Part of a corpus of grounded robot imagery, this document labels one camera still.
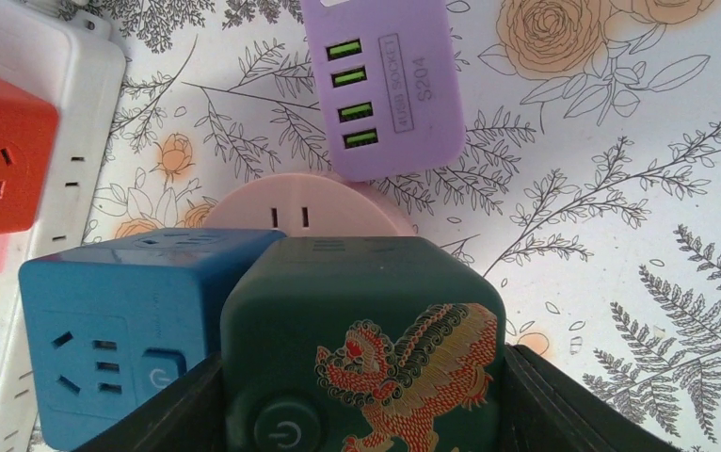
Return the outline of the red cube socket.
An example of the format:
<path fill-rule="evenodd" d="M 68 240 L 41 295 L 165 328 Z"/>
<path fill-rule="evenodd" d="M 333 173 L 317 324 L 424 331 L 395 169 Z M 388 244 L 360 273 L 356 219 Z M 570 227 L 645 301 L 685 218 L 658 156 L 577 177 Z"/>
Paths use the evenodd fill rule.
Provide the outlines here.
<path fill-rule="evenodd" d="M 0 78 L 0 234 L 33 225 L 58 121 L 54 105 Z"/>

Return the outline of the white multicolour power strip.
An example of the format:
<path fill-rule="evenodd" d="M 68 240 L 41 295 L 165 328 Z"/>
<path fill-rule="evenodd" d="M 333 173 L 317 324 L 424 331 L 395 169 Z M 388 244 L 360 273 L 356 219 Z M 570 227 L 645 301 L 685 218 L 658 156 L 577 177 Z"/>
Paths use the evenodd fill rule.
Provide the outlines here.
<path fill-rule="evenodd" d="M 18 271 L 83 237 L 126 60 L 110 24 L 57 1 L 0 1 L 0 78 L 55 106 L 54 150 L 33 225 L 0 234 L 0 451 L 24 451 L 37 418 Z"/>

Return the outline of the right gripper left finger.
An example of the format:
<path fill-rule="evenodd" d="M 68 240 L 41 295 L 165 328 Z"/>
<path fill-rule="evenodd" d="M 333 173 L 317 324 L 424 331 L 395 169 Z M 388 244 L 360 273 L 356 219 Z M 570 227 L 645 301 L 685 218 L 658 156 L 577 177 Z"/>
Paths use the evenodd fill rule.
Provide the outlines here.
<path fill-rule="evenodd" d="M 225 451 L 225 410 L 217 352 L 75 452 Z"/>

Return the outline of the purple power strip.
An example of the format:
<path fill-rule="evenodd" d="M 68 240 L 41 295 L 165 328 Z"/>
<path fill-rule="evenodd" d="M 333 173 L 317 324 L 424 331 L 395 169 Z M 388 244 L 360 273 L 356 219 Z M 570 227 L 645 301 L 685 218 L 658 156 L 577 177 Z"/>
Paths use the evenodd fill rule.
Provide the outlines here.
<path fill-rule="evenodd" d="M 371 181 L 457 160 L 466 129 L 443 1 L 304 1 L 334 170 Z"/>

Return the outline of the blue cube socket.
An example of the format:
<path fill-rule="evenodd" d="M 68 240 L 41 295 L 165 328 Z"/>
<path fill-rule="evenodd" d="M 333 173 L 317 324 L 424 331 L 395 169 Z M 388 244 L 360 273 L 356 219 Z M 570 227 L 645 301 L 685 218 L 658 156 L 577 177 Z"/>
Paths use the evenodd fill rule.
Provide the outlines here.
<path fill-rule="evenodd" d="M 237 282 L 282 232 L 165 228 L 21 265 L 44 441 L 71 451 L 219 350 Z"/>

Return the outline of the dark green cube socket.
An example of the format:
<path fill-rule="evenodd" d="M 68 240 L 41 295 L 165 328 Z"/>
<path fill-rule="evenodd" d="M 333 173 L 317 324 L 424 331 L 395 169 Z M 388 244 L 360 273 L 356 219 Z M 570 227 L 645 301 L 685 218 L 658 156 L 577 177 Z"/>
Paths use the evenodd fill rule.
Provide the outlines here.
<path fill-rule="evenodd" d="M 493 451 L 505 306 L 427 239 L 288 237 L 220 319 L 231 451 Z"/>

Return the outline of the pink round socket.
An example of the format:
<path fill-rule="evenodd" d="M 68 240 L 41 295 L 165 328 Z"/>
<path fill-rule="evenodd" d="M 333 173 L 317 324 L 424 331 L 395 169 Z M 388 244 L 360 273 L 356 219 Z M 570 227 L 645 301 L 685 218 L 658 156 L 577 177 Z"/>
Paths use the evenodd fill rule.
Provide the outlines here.
<path fill-rule="evenodd" d="M 279 230 L 288 236 L 413 236 L 409 218 L 366 183 L 326 173 L 280 173 L 229 193 L 205 217 L 211 229 Z"/>

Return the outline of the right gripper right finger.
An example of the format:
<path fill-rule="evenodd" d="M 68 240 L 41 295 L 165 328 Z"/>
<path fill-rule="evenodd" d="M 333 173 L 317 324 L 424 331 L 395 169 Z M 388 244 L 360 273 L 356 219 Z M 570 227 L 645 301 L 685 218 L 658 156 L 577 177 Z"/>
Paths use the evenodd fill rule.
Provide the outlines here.
<path fill-rule="evenodd" d="M 500 449 L 518 452 L 672 452 L 526 346 L 504 348 Z"/>

